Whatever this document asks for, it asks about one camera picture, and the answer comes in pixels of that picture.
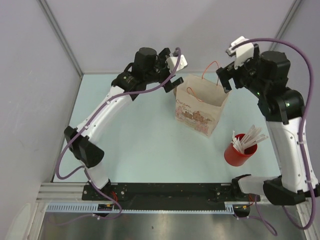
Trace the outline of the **paper takeout bag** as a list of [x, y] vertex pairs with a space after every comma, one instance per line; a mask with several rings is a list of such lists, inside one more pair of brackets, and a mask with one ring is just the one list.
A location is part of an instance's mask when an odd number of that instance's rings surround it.
[[222, 85], [204, 76], [188, 74], [183, 80], [176, 88], [175, 119], [209, 138], [218, 125], [229, 94]]

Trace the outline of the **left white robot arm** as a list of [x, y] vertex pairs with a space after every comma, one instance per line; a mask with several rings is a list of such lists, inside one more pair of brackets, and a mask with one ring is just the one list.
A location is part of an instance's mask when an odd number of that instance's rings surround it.
[[164, 48], [157, 52], [150, 47], [141, 47], [123, 72], [111, 82], [109, 92], [98, 107], [77, 127], [64, 130], [66, 149], [80, 161], [88, 180], [94, 184], [93, 194], [100, 200], [110, 196], [110, 179], [103, 173], [104, 151], [98, 141], [117, 114], [131, 104], [139, 95], [163, 88], [169, 93], [184, 82], [182, 77], [171, 79], [188, 62], [180, 48], [171, 52]]

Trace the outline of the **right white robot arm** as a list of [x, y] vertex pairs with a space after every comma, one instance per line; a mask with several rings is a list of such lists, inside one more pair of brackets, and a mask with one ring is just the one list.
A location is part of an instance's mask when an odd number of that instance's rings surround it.
[[265, 196], [275, 206], [294, 206], [311, 194], [319, 196], [320, 184], [311, 168], [304, 165], [299, 137], [306, 107], [302, 95], [287, 87], [291, 63], [283, 52], [252, 50], [219, 68], [216, 73], [225, 93], [235, 87], [246, 88], [258, 98], [274, 154], [280, 168], [278, 177], [245, 174], [232, 179], [231, 196], [242, 201], [248, 194]]

